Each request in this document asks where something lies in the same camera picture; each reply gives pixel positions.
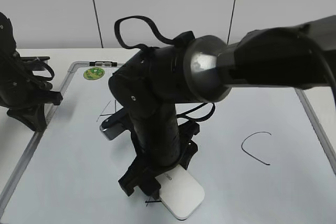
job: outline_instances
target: black strap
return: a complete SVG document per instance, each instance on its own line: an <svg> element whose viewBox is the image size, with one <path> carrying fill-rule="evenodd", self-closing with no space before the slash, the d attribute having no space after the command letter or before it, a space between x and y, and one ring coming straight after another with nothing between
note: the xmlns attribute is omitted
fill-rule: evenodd
<svg viewBox="0 0 336 224"><path fill-rule="evenodd" d="M24 64L25 65L31 65L31 64L40 65L44 67L50 73L50 77L34 76L39 81L51 81L55 77L55 72L53 71L53 69L48 64L46 64L44 61L39 60L39 58L37 58L36 60L25 62Z"/></svg>
<svg viewBox="0 0 336 224"><path fill-rule="evenodd" d="M135 19L140 19L142 21L145 21L149 27L152 29L152 32L154 33L154 36L161 41L162 43L168 44L168 45L174 45L174 40L172 39L167 39L166 37L164 37L162 34L160 34L158 28L156 27L155 23L153 22L153 20L151 20L150 18L147 18L145 16L130 16L130 17L126 17L126 18L121 18L118 19L115 23L114 23L114 34L115 37L117 38L117 41L119 42L119 44L126 49L133 49L133 48L139 48L142 51L147 50L149 47L146 46L145 44L137 44L135 46L128 46L125 44L125 42L122 40L121 35L120 35L120 24L121 22L123 22L124 20L127 19L131 19L131 18L135 18Z"/></svg>

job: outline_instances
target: black robotic arm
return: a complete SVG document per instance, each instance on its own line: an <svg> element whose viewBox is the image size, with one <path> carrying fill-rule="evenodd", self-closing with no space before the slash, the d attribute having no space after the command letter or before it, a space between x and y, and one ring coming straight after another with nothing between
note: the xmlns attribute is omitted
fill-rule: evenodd
<svg viewBox="0 0 336 224"><path fill-rule="evenodd" d="M120 23L128 18L147 22L170 46L127 46ZM119 180L127 195L139 186L157 198L160 184L155 177L178 164L187 169L197 152L192 137L199 125L190 119L178 126L176 103L219 102L232 87L331 86L335 91L336 16L252 31L229 46L211 35L195 38L191 31L170 40L150 19L128 18L116 22L116 37L124 48L140 51L110 78L109 88L124 108L101 125L110 140L131 131L137 157Z"/></svg>

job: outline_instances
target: white table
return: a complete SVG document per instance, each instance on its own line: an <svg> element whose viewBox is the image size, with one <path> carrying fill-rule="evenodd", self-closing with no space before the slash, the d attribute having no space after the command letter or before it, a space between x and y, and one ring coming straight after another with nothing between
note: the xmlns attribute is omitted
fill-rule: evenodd
<svg viewBox="0 0 336 224"><path fill-rule="evenodd" d="M136 50L126 49L21 49L22 56L51 56L49 64L56 76L52 81L58 90L74 61L117 61L126 62ZM306 92L312 106L332 143L336 148L336 113L332 95L326 88L316 88ZM33 133L21 123L9 118L5 109L0 109L0 190L4 188L19 158Z"/></svg>

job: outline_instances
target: white surface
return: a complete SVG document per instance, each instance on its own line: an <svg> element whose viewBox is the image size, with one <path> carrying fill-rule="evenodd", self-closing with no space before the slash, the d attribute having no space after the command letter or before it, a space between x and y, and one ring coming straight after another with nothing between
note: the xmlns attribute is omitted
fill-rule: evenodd
<svg viewBox="0 0 336 224"><path fill-rule="evenodd" d="M233 0L96 0L105 47L120 47L113 24L132 15L150 17L167 38L192 30L196 37L212 34L226 40L232 4ZM125 21L121 32L128 45L161 45L145 22L139 20Z"/></svg>
<svg viewBox="0 0 336 224"><path fill-rule="evenodd" d="M97 116L110 73L76 73L19 182L3 223L180 223L118 185L134 159L129 133L109 142ZM190 108L178 106L179 111ZM204 114L209 108L195 113ZM246 155L245 149L270 166ZM234 89L201 124L189 172L206 191L186 223L335 223L336 178L293 89Z"/></svg>
<svg viewBox="0 0 336 224"><path fill-rule="evenodd" d="M334 0L237 0L230 43L255 29L298 25L334 14ZM330 88L315 88L306 94L336 148L336 110Z"/></svg>
<svg viewBox="0 0 336 224"><path fill-rule="evenodd" d="M100 47L92 0L0 0L18 48Z"/></svg>
<svg viewBox="0 0 336 224"><path fill-rule="evenodd" d="M179 220L188 218L204 200L203 187L181 165L156 179L162 203Z"/></svg>

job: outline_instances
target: black cable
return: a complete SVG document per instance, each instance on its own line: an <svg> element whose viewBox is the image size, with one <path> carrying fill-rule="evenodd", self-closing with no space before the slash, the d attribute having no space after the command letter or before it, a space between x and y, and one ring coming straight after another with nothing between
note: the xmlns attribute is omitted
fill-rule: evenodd
<svg viewBox="0 0 336 224"><path fill-rule="evenodd" d="M324 70L324 77L326 78L327 82L330 85L332 94L334 96L334 102L336 106L336 79L335 76L329 66L329 63L325 59L326 57L324 56L323 50L320 48L320 46L311 38L309 38L306 34L299 32L297 34L297 38L301 39L305 44L307 44L307 47L310 50L310 53L314 55L317 60L320 63L320 66Z"/></svg>
<svg viewBox="0 0 336 224"><path fill-rule="evenodd" d="M50 73L50 77L35 76L35 78L38 79L39 81L51 81L55 77L55 72L53 71L53 69L45 62L40 61L38 58L36 60L24 62L24 65L31 65L31 64L40 65Z"/></svg>
<svg viewBox="0 0 336 224"><path fill-rule="evenodd" d="M184 118L184 119L187 119L187 120L190 120L190 121L193 121L193 122L204 122L204 121L208 120L215 113L216 105L214 103L212 103L212 108L211 108L210 112L208 114L206 114L205 116L201 117L201 118L191 118L187 115L196 111L196 110L199 110L200 108L204 107L207 104L208 103L202 103L201 105L199 105L199 106L197 106L197 107L195 107L191 110L188 110L186 112L183 112L181 114L178 114L176 116L177 116L177 118Z"/></svg>

